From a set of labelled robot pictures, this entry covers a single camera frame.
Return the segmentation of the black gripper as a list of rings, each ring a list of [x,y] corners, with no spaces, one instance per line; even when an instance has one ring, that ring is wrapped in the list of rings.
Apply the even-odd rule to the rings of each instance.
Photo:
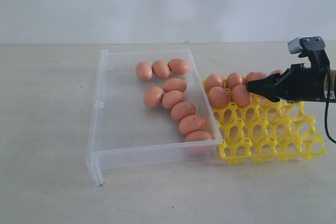
[[[250,81],[247,90],[271,102],[326,102],[329,99],[330,103],[335,103],[335,71],[328,65],[316,70],[302,63],[292,64],[282,74]]]

